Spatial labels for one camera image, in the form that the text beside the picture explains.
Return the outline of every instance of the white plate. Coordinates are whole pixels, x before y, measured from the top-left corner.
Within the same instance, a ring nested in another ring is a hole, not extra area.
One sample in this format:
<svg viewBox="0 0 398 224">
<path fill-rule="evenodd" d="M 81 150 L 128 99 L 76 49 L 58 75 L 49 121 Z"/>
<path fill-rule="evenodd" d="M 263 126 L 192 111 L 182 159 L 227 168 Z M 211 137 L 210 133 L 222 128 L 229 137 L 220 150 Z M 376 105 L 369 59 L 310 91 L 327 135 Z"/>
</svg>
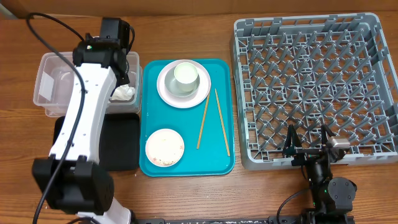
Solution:
<svg viewBox="0 0 398 224">
<path fill-rule="evenodd" d="M 145 154 L 153 165 L 169 167 L 181 159 L 184 147 L 184 140 L 178 132 L 172 129 L 160 129 L 149 136 L 145 145 Z"/>
<path fill-rule="evenodd" d="M 194 94 L 187 97 L 174 96 L 166 89 L 165 86 L 165 77 L 167 73 L 182 62 L 189 62 L 194 64 L 194 66 L 196 66 L 198 70 L 198 75 L 200 79 L 198 90 Z M 159 93 L 161 99 L 165 101 L 168 105 L 176 108 L 191 108 L 198 105 L 204 99 L 206 99 L 207 95 L 210 92 L 210 88 L 211 80 L 209 73 L 201 64 L 199 64 L 198 62 L 194 62 L 193 60 L 176 60 L 166 65 L 162 69 L 162 71 L 160 71 L 159 76 L 157 77 L 157 92 Z"/>
</svg>

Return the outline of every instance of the clear plastic bin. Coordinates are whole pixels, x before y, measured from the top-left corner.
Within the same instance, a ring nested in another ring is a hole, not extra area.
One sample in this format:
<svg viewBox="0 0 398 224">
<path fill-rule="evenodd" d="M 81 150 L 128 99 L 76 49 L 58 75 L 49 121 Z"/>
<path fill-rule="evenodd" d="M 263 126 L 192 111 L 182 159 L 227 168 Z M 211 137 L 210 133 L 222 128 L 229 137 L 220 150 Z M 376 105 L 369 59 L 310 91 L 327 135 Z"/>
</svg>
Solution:
<svg viewBox="0 0 398 224">
<path fill-rule="evenodd" d="M 62 52 L 72 62 L 72 52 Z M 136 89 L 136 94 L 129 101 L 113 100 L 109 102 L 106 113 L 138 113 L 141 110 L 142 68 L 139 56 L 129 52 L 129 86 Z M 74 73 L 72 69 L 54 53 L 44 54 L 37 72 L 33 102 L 45 108 L 49 117 L 64 116 L 72 95 Z"/>
</svg>

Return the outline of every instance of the white label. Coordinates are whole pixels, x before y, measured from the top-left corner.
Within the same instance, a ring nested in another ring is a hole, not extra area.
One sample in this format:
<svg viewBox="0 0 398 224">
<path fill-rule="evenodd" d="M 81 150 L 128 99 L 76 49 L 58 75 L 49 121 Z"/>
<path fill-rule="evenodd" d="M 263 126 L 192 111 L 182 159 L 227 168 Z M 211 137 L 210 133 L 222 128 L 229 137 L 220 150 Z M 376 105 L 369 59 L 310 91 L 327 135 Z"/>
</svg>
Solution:
<svg viewBox="0 0 398 224">
<path fill-rule="evenodd" d="M 51 101 L 52 87 L 54 86 L 54 79 L 43 71 L 42 80 L 40 81 L 39 95 Z"/>
</svg>

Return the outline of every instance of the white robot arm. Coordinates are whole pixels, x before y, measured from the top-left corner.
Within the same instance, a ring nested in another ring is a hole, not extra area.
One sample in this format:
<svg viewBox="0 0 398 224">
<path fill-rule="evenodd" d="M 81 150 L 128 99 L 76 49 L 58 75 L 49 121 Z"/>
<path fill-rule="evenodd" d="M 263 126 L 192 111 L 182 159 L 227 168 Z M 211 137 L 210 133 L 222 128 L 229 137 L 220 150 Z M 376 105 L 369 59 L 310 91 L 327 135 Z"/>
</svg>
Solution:
<svg viewBox="0 0 398 224">
<path fill-rule="evenodd" d="M 86 35 L 86 40 L 73 51 L 73 63 L 84 81 L 86 95 L 72 146 L 62 161 L 62 171 L 46 195 L 51 208 L 92 217 L 101 224 L 135 221 L 133 212 L 113 197 L 113 179 L 98 165 L 100 134 L 109 98 L 116 87 L 129 83 L 126 75 L 129 32 L 127 22 L 104 18 L 100 37 Z M 75 76 L 65 120 L 49 158 L 35 159 L 32 166 L 42 192 L 65 152 L 80 107 L 81 90 L 79 78 Z"/>
</svg>

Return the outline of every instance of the gray dish rack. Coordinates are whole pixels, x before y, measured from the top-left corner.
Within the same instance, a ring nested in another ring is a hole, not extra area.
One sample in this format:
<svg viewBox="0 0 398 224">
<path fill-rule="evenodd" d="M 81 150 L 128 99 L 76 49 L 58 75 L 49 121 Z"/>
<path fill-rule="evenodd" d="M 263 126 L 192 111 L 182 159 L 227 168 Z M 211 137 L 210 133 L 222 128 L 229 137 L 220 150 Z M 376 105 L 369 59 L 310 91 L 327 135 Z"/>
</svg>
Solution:
<svg viewBox="0 0 398 224">
<path fill-rule="evenodd" d="M 398 79 L 375 14 L 240 19 L 231 42 L 243 166 L 289 169 L 294 124 L 320 147 L 325 123 L 351 143 L 338 163 L 398 161 Z"/>
</svg>

